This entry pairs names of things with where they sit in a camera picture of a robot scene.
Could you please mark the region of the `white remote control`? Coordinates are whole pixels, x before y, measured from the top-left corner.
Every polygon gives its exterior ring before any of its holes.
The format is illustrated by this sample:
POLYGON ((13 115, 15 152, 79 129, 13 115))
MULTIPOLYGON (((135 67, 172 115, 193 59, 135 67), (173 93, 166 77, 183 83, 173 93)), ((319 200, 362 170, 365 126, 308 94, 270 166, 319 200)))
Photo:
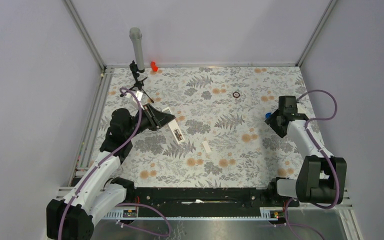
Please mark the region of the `white remote control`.
POLYGON ((171 120, 168 124, 169 130, 172 133, 176 143, 180 145, 185 141, 185 137, 178 125, 178 122, 176 119, 171 120))

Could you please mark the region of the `white battery cover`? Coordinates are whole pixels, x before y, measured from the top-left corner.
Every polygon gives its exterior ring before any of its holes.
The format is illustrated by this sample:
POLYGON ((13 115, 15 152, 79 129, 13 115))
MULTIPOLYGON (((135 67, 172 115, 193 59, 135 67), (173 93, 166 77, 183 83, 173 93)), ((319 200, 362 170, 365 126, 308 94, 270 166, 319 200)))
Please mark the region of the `white battery cover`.
POLYGON ((206 140, 204 140, 204 141, 202 142, 202 146, 203 146, 203 148, 204 148, 204 150, 205 150, 205 152, 206 152, 207 154, 209 154, 209 153, 212 152, 212 150, 211 150, 211 148, 210 148, 210 146, 209 146, 209 143, 208 143, 206 140))

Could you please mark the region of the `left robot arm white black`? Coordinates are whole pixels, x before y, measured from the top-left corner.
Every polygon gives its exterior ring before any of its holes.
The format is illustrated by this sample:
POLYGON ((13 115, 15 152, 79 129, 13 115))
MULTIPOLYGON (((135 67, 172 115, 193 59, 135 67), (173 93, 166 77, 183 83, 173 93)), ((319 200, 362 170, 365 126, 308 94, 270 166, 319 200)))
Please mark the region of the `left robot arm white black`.
POLYGON ((175 120, 175 116, 141 106, 136 115, 126 108, 112 112, 99 154, 86 174, 61 200, 52 199, 46 207, 46 235, 52 240, 89 240, 97 223, 117 204, 128 206, 135 192, 121 183, 102 188, 133 148, 132 139, 146 131, 156 131, 175 120))

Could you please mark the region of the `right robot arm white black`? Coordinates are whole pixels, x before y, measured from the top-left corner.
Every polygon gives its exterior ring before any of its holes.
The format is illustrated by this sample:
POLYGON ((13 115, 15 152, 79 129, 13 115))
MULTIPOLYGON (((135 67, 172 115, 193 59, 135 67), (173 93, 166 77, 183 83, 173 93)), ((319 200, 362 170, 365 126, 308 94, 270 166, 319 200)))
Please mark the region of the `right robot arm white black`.
POLYGON ((279 137, 292 140, 303 158, 297 179, 278 177, 275 187, 267 191, 267 201, 273 206, 281 205, 287 197, 322 208, 343 201, 347 163, 318 143, 308 120, 298 111, 296 97, 290 95, 280 96, 278 108, 265 120, 279 137))

